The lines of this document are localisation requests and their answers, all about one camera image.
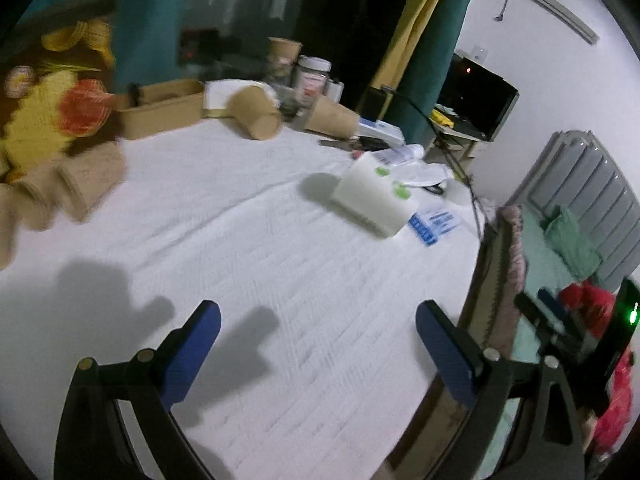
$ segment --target white cloth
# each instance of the white cloth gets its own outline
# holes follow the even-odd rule
[[[20,231],[0,272],[0,421],[39,478],[78,360],[154,348],[202,299],[222,331],[173,411],[215,478],[372,476],[434,377],[416,307],[457,319],[478,240],[468,207],[431,247],[329,210],[351,160],[318,140],[205,120],[124,142],[126,182],[88,223]]]

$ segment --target gray upholstered headboard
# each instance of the gray upholstered headboard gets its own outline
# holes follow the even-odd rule
[[[554,134],[509,202],[540,220],[568,206],[604,259],[595,274],[614,291],[640,264],[640,205],[616,163],[591,132]]]

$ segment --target metal screw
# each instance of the metal screw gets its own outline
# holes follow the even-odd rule
[[[79,363],[78,363],[78,368],[80,368],[83,372],[88,370],[89,368],[91,368],[91,366],[94,364],[94,360],[91,359],[90,357],[85,357],[83,359],[80,359]]]
[[[498,352],[495,348],[485,348],[484,350],[482,350],[482,355],[488,361],[493,361],[494,363],[500,360],[500,352]]]
[[[145,348],[138,352],[136,357],[141,363],[148,363],[154,358],[154,351],[151,348]]]
[[[558,361],[558,358],[554,357],[553,355],[548,355],[545,356],[545,365],[547,365],[552,370],[556,370],[556,368],[560,366],[560,361]]]

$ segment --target cardboard tray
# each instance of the cardboard tray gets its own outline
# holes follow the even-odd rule
[[[122,136],[135,140],[197,123],[202,118],[204,85],[197,79],[177,79],[140,87],[141,104],[130,106],[128,94],[116,95],[114,113]]]

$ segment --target bed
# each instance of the bed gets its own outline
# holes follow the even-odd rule
[[[483,348],[511,359],[536,362],[535,329],[513,305],[525,291],[539,307],[543,286],[553,294],[578,281],[545,241],[543,226],[568,206],[604,260],[592,280],[615,291],[640,264],[640,206],[622,172],[591,132],[554,134],[497,216],[495,234],[485,239],[461,317]],[[549,320],[555,319],[549,313]],[[500,460],[518,409],[510,400],[476,478],[489,476]],[[399,480],[424,478],[461,427],[466,411],[436,382],[423,400],[410,431],[390,456]]]
[[[20,230],[0,273],[0,422],[39,479],[79,359],[154,348],[203,299],[222,332],[174,413],[215,478],[371,478],[435,377],[416,307],[458,320],[479,241],[468,205],[434,246],[377,238],[330,205],[350,155],[318,140],[204,120],[123,142],[127,179],[89,222]]]

